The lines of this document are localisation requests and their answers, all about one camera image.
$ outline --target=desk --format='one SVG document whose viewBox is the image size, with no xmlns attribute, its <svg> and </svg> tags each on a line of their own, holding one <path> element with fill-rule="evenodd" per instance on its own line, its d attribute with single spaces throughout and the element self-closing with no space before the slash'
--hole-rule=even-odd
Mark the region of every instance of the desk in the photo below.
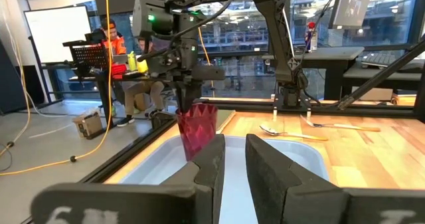
<svg viewBox="0 0 425 224">
<path fill-rule="evenodd" d="M 356 62 L 343 75 L 343 95 L 351 93 L 353 86 L 361 86 L 381 70 L 377 68 L 363 68 L 361 62 Z M 422 74 L 406 74 L 396 72 L 378 84 L 377 88 L 418 90 Z"/>
<path fill-rule="evenodd" d="M 222 134 L 287 139 L 310 145 L 322 155 L 330 181 L 340 187 L 425 189 L 425 124 L 417 120 L 313 116 L 314 122 L 380 127 L 382 132 L 362 132 L 335 128 L 312 128 L 299 116 L 278 116 L 287 132 L 326 136 L 327 142 L 301 138 L 271 137 L 258 127 L 271 114 L 237 112 Z M 130 160 L 105 183 L 117 183 L 165 140 L 179 135 L 174 125 L 144 151 Z"/>
<path fill-rule="evenodd" d="M 303 68 L 324 68 L 325 99 L 339 100 L 343 85 L 344 72 L 355 62 L 364 51 L 363 47 L 323 47 L 304 56 Z M 264 55 L 264 59 L 273 59 L 273 55 Z"/>
</svg>

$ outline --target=person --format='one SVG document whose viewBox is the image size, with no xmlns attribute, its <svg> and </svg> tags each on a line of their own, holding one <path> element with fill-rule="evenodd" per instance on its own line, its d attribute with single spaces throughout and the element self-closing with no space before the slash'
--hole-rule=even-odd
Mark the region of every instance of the person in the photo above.
<svg viewBox="0 0 425 224">
<path fill-rule="evenodd" d="M 149 47 L 148 52 L 154 52 L 152 41 L 148 41 Z M 145 40 L 139 39 L 140 48 L 145 50 Z M 148 93 L 155 105 L 155 109 L 149 113 L 149 117 L 156 112 L 162 111 L 164 109 L 163 99 L 161 97 L 161 92 L 164 89 L 164 84 L 161 81 L 142 81 L 137 84 L 132 85 L 127 90 L 125 90 L 126 95 L 126 117 L 120 120 L 117 123 L 118 127 L 124 127 L 128 124 L 134 122 L 133 113 L 134 113 L 134 96 L 141 93 Z"/>
<path fill-rule="evenodd" d="M 124 37 L 117 32 L 117 27 L 115 21 L 113 19 L 108 20 L 103 19 L 102 22 L 102 30 L 105 32 L 106 38 L 108 38 L 108 25 L 110 28 L 110 42 L 112 46 L 112 54 L 113 55 L 125 55 L 127 54 L 126 43 L 124 42 Z M 109 42 L 104 41 L 104 46 L 109 48 Z"/>
</svg>

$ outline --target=wooden table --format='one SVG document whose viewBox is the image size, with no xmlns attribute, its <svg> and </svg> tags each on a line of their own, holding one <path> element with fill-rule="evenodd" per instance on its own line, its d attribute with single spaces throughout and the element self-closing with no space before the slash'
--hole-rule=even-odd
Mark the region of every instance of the wooden table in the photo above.
<svg viewBox="0 0 425 224">
<path fill-rule="evenodd" d="M 295 140 L 310 145 L 322 155 L 332 183 L 340 187 L 425 189 L 425 124 L 417 120 L 312 116 L 317 123 L 341 123 L 379 127 L 381 132 L 336 128 L 312 128 L 299 116 L 278 116 L 278 129 L 314 136 L 320 142 L 302 138 L 271 137 L 258 127 L 270 122 L 271 114 L 237 112 L 222 131 L 228 136 L 256 134 L 261 138 Z M 152 145 L 129 161 L 106 183 L 117 183 L 165 140 L 179 135 L 173 126 Z"/>
</svg>

